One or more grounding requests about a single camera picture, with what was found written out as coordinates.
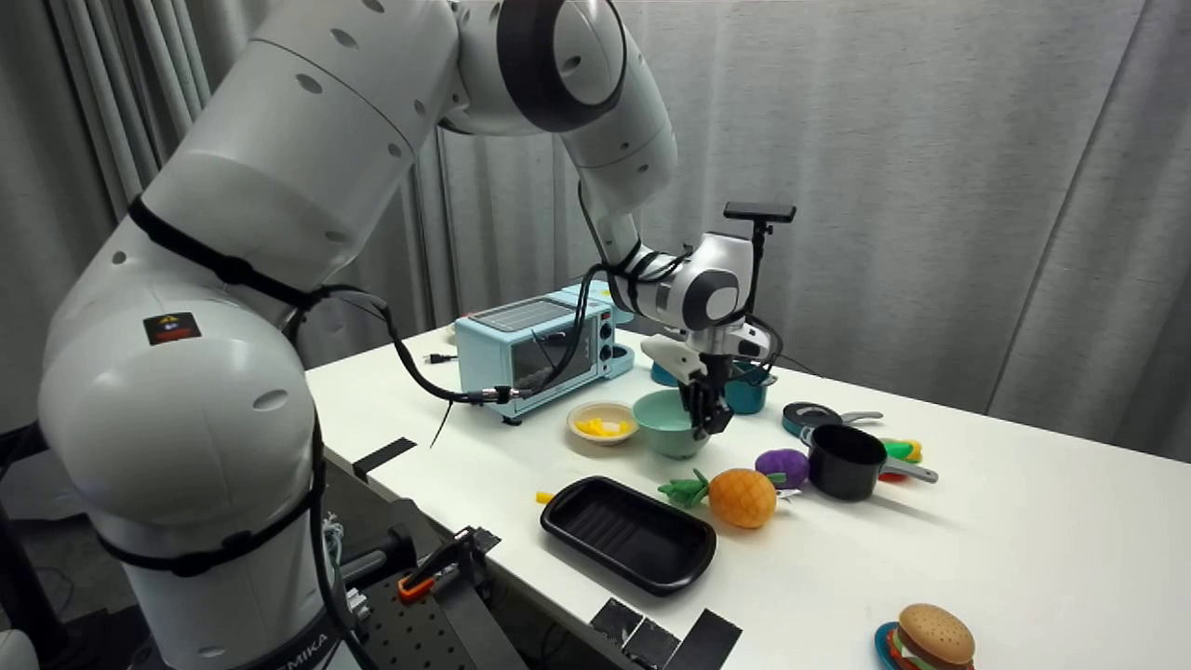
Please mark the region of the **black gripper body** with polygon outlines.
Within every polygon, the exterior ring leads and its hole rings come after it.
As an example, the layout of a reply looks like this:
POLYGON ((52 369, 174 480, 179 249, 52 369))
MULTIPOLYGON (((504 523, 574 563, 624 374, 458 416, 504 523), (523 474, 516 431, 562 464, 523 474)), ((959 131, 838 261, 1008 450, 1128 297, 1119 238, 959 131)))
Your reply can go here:
POLYGON ((681 402, 689 416, 700 416, 700 404, 726 402, 730 359, 724 353, 700 353, 703 374, 681 382, 681 402))

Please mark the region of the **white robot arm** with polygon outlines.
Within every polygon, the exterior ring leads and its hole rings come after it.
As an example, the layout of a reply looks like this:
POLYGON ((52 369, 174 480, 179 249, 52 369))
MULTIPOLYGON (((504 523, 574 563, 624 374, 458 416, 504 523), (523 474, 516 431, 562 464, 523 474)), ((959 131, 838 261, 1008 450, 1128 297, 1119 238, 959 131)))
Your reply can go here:
POLYGON ((61 301, 36 425, 168 670, 363 670, 327 567, 320 425, 270 301, 306 309, 375 230, 433 131, 552 134, 614 301, 703 429, 773 348, 760 251, 641 242, 677 146, 614 0, 286 0, 61 301))

